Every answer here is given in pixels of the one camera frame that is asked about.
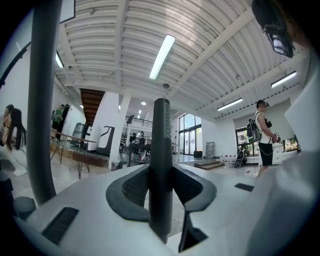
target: wooden table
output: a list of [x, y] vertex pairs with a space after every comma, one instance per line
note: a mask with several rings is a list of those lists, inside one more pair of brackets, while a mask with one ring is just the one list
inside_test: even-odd
[[[67, 138], [70, 138], [74, 141], [77, 141], [75, 147], [76, 147], [76, 152], [78, 154], [80, 154], [81, 156], [85, 157], [88, 159], [88, 143], [91, 142], [91, 143], [97, 143], [96, 141], [92, 141], [92, 140], [88, 140], [88, 139], [84, 139], [84, 138], [78, 138], [78, 137], [74, 137], [74, 136], [70, 136], [68, 134], [64, 134], [62, 132], [58, 132], [56, 130], [51, 130], [51, 132], [54, 133], [54, 138], [53, 138], [53, 141], [52, 141], [52, 145], [51, 145], [51, 148], [50, 148], [50, 155], [51, 155], [51, 152], [52, 152], [52, 147], [56, 141], [56, 144], [57, 144], [57, 147], [55, 149], [55, 151], [53, 152], [53, 154], [51, 155], [50, 157], [50, 161], [51, 159], [54, 157], [54, 155], [56, 154], [56, 152], [58, 151], [58, 154], [59, 154], [59, 158], [60, 158], [60, 164], [62, 162], [62, 156], [63, 156], [63, 152], [64, 152], [64, 148], [65, 148], [65, 143], [66, 143], [66, 140]], [[82, 147], [82, 144], [83, 143], [86, 143], [86, 149], [84, 149]], [[77, 163], [77, 168], [78, 168], [78, 174], [79, 174], [79, 179], [81, 179], [81, 171], [82, 171], [82, 164], [83, 162], [81, 161], [81, 157], [80, 159], [79, 158], [76, 158], [76, 163]], [[90, 166], [89, 166], [89, 163], [88, 162], [84, 162], [86, 168], [88, 169], [88, 172], [90, 173]]]

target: staircase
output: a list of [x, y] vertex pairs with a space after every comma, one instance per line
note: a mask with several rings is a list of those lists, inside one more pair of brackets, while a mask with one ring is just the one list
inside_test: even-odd
[[105, 92], [90, 89], [80, 89], [80, 92], [86, 124], [92, 126]]
[[210, 171], [219, 167], [224, 166], [225, 164], [223, 162], [219, 162], [217, 160], [213, 160], [211, 162], [198, 162], [198, 163], [194, 163], [194, 167], [206, 170], [206, 171]]

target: ceiling light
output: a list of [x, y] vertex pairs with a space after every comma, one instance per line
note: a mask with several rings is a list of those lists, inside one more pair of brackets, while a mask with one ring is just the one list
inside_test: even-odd
[[229, 108], [229, 107], [233, 106], [234, 104], [240, 103], [240, 102], [242, 102], [242, 101], [243, 101], [242, 98], [238, 98], [237, 100], [232, 101], [232, 102], [230, 102], [230, 103], [227, 104], [227, 105], [224, 105], [224, 106], [222, 106], [222, 107], [219, 107], [217, 110], [218, 110], [218, 111], [224, 110], [224, 109]]
[[172, 35], [167, 34], [162, 42], [161, 48], [156, 56], [155, 62], [153, 64], [149, 78], [155, 80], [164, 63], [172, 45], [174, 44], [176, 38]]
[[64, 67], [64, 64], [62, 63], [59, 54], [55, 53], [55, 61], [58, 64], [59, 68], [62, 69]]
[[278, 85], [281, 85], [282, 83], [284, 83], [285, 81], [289, 80], [290, 78], [295, 77], [296, 74], [297, 74], [296, 71], [293, 71], [292, 73], [287, 74], [286, 76], [284, 76], [284, 77], [281, 78], [280, 80], [273, 82], [273, 83], [271, 84], [271, 88], [274, 88], [274, 87], [276, 87], [276, 86], [278, 86]]

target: floor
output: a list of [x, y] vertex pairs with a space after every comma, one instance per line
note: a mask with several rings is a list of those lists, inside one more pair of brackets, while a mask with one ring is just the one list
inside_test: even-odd
[[[210, 162], [212, 159], [202, 159], [202, 158], [194, 158], [192, 155], [172, 155], [172, 162], [174, 164], [186, 164], [190, 166], [194, 166], [194, 163], [197, 162]], [[9, 161], [2, 160], [1, 161], [2, 171], [6, 173], [9, 178], [11, 178], [12, 186], [13, 186], [13, 197], [26, 196], [35, 199], [33, 191], [31, 189], [31, 184], [29, 181], [29, 177], [27, 174], [16, 177], [13, 175], [14, 167]], [[51, 160], [51, 172], [53, 178], [53, 184], [55, 187], [55, 191], [60, 193], [73, 183], [79, 180], [77, 162], [63, 157], [62, 163], [60, 163], [60, 159], [58, 154], [54, 155]], [[110, 170], [107, 167], [97, 167], [90, 166], [90, 173], [88, 173], [85, 165], [82, 166], [81, 179], [85, 179], [89, 176], [95, 176], [99, 174], [108, 173]], [[226, 175], [237, 175], [237, 176], [246, 176], [246, 177], [256, 177], [258, 174], [258, 167], [252, 165], [246, 165], [245, 167], [235, 169], [235, 168], [217, 168], [212, 170], [211, 172], [217, 172]], [[146, 195], [144, 207], [148, 209], [149, 207], [149, 192]], [[183, 228], [185, 209], [181, 204], [177, 194], [173, 191], [173, 206], [172, 206], [172, 229], [168, 237], [179, 234]]]

